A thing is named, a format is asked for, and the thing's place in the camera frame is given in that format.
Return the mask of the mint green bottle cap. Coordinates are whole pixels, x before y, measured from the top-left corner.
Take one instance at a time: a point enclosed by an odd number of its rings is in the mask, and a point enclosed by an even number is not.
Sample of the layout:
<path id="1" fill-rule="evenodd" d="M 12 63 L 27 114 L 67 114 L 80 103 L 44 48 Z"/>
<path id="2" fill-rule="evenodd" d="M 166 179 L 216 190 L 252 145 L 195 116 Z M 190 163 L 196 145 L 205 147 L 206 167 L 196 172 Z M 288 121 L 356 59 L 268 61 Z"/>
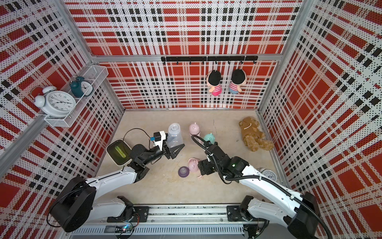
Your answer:
<path id="1" fill-rule="evenodd" d="M 204 136 L 204 140 L 205 141 L 210 141 L 211 144 L 214 144 L 215 143 L 215 136 L 212 133 L 206 134 Z"/>

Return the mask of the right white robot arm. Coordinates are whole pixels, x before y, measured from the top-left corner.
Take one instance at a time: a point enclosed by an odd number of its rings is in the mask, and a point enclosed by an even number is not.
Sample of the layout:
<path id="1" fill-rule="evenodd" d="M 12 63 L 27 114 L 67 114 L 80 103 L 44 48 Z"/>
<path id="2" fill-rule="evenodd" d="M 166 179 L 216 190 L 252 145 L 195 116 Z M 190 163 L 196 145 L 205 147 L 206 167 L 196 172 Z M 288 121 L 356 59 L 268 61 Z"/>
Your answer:
<path id="1" fill-rule="evenodd" d="M 217 173 L 223 183 L 240 183 L 268 199 L 268 202 L 263 202 L 246 196 L 240 206 L 243 219 L 264 219 L 279 224 L 287 228 L 296 239 L 314 239 L 317 227 L 321 225 L 326 236 L 329 239 L 333 237 L 321 219 L 318 202 L 313 194 L 301 194 L 284 187 L 246 160 L 238 156 L 229 157 L 217 143 L 205 141 L 197 135 L 191 138 L 207 156 L 198 165 L 202 175 Z"/>

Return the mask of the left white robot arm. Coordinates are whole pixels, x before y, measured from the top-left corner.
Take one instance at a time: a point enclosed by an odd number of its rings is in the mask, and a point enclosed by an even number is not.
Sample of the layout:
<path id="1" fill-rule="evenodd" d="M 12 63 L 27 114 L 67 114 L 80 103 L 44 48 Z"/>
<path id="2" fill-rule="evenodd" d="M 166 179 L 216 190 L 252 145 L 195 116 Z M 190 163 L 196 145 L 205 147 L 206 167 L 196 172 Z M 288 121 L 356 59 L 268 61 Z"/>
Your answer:
<path id="1" fill-rule="evenodd" d="M 83 179 L 77 176 L 69 181 L 59 194 L 48 215 L 52 216 L 66 232 L 73 232 L 84 223 L 102 218 L 129 219 L 133 203 L 124 196 L 115 200 L 100 201 L 99 198 L 117 188 L 134 184 L 145 177 L 147 164 L 162 156 L 174 159 L 184 148 L 184 144 L 169 148 L 166 144 L 147 149 L 142 144 L 135 145 L 131 152 L 131 162 L 119 171 L 96 178 Z"/>

